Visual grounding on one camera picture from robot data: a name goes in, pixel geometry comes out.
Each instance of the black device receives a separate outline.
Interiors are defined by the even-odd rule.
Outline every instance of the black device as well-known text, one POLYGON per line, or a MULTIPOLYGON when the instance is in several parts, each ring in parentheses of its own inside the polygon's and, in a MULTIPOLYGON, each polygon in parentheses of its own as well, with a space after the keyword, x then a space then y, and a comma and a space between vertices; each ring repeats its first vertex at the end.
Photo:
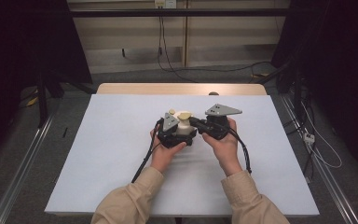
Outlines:
POLYGON ((206 119, 197 119, 189 116, 188 121, 190 126, 195 129, 189 132, 189 134, 180 134, 178 132, 179 123, 181 120, 173 116, 173 113, 165 113, 164 118, 161 118, 156 122, 155 129, 153 131, 152 141, 150 148, 147 151, 146 157, 144 158, 143 163, 136 172, 131 183, 134 183, 138 175, 142 172, 145 167, 146 162, 153 153, 153 143, 155 136, 158 137, 158 140, 161 144, 167 148, 175 147, 182 142, 186 142, 188 146, 193 144, 193 138, 199 134, 207 133, 216 140, 221 140, 229 133, 232 134, 240 143, 243 149, 243 153, 246 159, 246 170, 249 174, 252 172, 250 168, 249 154, 246 148, 246 145, 241 141, 240 137, 230 128, 227 115, 234 115, 242 113, 241 110, 235 109, 226 105, 216 104, 208 109, 205 114, 207 115, 206 119))

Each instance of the beige sleeve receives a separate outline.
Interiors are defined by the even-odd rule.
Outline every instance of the beige sleeve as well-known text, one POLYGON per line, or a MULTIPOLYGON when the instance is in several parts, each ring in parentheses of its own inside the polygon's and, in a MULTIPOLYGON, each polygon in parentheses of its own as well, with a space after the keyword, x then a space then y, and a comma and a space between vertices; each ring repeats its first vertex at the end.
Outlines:
POLYGON ((232 208, 232 223, 289 223, 277 206, 258 192, 248 172, 242 171, 222 180, 232 208))
POLYGON ((152 199, 161 188, 162 174, 145 168, 133 184, 112 190, 98 205, 91 223, 146 223, 152 199))

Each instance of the metal bracket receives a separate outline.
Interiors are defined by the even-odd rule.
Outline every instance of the metal bracket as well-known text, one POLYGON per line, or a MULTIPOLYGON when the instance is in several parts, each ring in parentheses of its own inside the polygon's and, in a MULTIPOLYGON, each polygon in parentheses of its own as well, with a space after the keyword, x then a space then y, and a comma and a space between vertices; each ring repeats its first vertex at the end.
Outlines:
POLYGON ((241 114, 242 111, 236 108, 232 108, 226 105, 216 104, 212 106, 210 109, 205 111, 206 115, 221 117, 226 115, 233 115, 233 114, 241 114))
POLYGON ((169 129, 173 128, 179 123, 179 120, 172 116, 170 113, 165 113, 164 125, 162 126, 162 131, 166 132, 169 129))

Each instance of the hand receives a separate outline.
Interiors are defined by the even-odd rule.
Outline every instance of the hand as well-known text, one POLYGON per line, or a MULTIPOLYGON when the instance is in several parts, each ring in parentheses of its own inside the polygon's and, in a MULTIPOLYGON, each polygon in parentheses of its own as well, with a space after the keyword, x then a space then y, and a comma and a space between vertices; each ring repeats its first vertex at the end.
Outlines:
MULTIPOLYGON (((154 130, 150 132, 150 136, 152 137, 153 137, 153 132, 154 130)), ((157 169, 161 173, 164 173, 164 171, 170 165, 173 156, 177 152, 182 150, 185 146, 186 143, 182 142, 175 147, 166 148, 160 143, 159 139, 155 136, 154 143, 153 143, 154 150, 152 154, 152 163, 150 164, 150 166, 157 169)))
MULTIPOLYGON (((237 131, 237 124, 234 119, 228 118, 228 123, 234 131, 237 131)), ((242 171, 237 156, 238 141, 232 134, 229 133, 223 139, 216 140, 207 133, 203 133, 202 138, 213 148, 214 155, 219 160, 220 167, 222 167, 226 176, 242 171)))

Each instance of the white table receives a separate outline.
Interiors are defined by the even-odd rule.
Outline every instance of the white table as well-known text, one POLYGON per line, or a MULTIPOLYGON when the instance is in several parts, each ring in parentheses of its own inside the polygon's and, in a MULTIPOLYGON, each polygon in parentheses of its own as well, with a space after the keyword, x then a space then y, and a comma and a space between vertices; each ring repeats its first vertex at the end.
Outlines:
MULTIPOLYGON (((99 91, 92 96, 46 212, 93 213, 110 190, 131 182, 148 150, 149 131, 166 111, 189 110, 196 118, 204 119, 204 111, 218 103, 243 111, 232 118, 237 121, 239 136, 248 147, 252 176, 259 191, 287 216, 319 214, 270 97, 262 91, 258 95, 204 95, 210 91, 222 94, 225 90, 264 90, 259 85, 114 84, 110 85, 111 90, 115 85, 136 91, 134 94, 99 91), (170 89, 171 85, 180 88, 170 89), (160 95, 161 90, 182 94, 160 95)), ((244 168, 241 148, 239 158, 244 168)), ((231 215, 220 185, 225 175, 199 134, 193 146, 175 156, 165 176, 165 183, 153 201, 151 216, 231 215)))

